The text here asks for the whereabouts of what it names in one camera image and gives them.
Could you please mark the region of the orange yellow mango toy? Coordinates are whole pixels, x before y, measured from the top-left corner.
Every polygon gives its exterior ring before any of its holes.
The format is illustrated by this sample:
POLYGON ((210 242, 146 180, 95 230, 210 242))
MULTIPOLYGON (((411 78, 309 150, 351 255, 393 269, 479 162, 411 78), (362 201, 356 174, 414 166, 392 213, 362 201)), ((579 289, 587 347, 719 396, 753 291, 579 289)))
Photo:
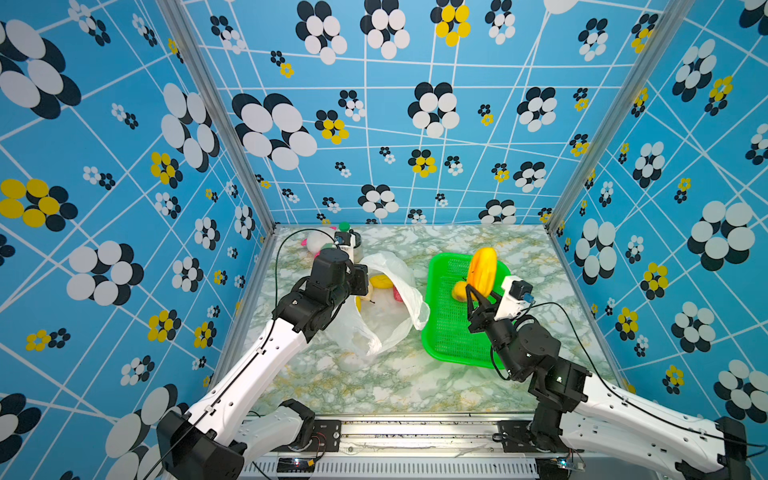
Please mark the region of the orange yellow mango toy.
POLYGON ((467 302, 467 286, 466 281, 458 281, 452 288, 451 296, 454 300, 462 303, 467 302))

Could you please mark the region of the yellow banana toy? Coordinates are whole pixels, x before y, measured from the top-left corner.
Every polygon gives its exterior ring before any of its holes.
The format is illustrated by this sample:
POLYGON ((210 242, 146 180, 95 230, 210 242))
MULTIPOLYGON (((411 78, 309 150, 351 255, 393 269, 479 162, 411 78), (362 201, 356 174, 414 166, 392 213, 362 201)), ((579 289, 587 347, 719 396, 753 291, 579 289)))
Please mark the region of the yellow banana toy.
POLYGON ((498 256, 492 247, 481 248, 473 255, 467 275, 467 283, 487 297, 496 281, 498 256))

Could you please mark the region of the green plastic basket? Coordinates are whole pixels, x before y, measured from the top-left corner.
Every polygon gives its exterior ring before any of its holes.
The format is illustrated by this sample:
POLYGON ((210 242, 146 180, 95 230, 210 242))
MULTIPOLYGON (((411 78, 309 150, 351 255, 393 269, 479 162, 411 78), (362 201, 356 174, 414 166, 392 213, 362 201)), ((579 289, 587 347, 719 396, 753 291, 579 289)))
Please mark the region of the green plastic basket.
POLYGON ((492 369, 490 341, 469 332, 467 304, 453 298, 454 286, 467 279, 473 255, 440 253, 428 268, 425 302, 430 316, 422 330, 422 345, 434 359, 492 369))

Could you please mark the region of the white plastic bag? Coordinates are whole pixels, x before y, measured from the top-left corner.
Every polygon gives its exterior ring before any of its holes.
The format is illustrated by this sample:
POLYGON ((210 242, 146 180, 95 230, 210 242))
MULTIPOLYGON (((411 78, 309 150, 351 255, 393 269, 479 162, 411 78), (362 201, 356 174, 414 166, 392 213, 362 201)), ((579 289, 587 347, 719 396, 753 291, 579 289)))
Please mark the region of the white plastic bag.
POLYGON ((351 297, 338 316, 325 330, 325 335, 345 351, 361 358, 373 358, 394 348, 411 331, 421 331, 427 324, 430 309, 417 289, 413 270, 404 260, 389 251, 362 259, 369 277, 386 275, 403 298, 397 302, 392 289, 375 289, 369 280, 369 294, 351 297))

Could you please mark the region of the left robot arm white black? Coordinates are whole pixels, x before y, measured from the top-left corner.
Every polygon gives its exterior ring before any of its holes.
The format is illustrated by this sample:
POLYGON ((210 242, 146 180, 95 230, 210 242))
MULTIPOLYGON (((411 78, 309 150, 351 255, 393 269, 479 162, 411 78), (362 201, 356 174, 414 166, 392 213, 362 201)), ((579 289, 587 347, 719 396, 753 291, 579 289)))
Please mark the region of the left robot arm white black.
POLYGON ((259 339, 184 414, 168 412, 157 425, 159 465, 167 479, 236 479, 273 449, 305 445, 314 413, 298 401, 244 421, 280 370, 326 329, 346 301, 368 293, 368 268, 351 246, 326 248, 311 272, 277 303, 259 339))

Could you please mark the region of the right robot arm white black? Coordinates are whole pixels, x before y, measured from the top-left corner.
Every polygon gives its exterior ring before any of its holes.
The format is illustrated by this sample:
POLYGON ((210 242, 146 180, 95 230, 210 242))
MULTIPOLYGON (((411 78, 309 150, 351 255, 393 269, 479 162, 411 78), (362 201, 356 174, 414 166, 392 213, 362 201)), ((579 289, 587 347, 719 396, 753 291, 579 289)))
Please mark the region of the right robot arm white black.
POLYGON ((672 410, 562 357, 560 341, 530 313, 531 292, 513 276, 502 293, 465 287, 469 331, 488 338, 497 375, 527 385, 537 401, 514 441, 545 453, 597 452, 670 479, 751 478, 742 423, 672 410))

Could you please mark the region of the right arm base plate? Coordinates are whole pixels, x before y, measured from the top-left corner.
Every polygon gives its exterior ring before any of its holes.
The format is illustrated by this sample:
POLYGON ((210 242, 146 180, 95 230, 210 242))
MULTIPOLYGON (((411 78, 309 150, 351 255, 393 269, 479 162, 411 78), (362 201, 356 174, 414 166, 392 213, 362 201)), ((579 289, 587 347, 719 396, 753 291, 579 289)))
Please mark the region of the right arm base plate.
POLYGON ((537 437, 530 431, 528 420, 502 420, 496 423, 497 431, 492 434, 492 440, 499 443, 505 453, 571 453, 560 440, 537 437))

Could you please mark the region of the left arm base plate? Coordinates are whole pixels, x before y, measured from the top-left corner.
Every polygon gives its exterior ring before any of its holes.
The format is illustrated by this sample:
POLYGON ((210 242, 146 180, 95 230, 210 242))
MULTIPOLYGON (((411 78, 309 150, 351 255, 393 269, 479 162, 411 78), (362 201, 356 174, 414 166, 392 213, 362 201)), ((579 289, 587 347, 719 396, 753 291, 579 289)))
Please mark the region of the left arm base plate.
POLYGON ((327 453, 338 452, 342 434, 342 422, 337 419, 316 419, 310 433, 300 434, 298 444, 281 445, 273 452, 327 453))

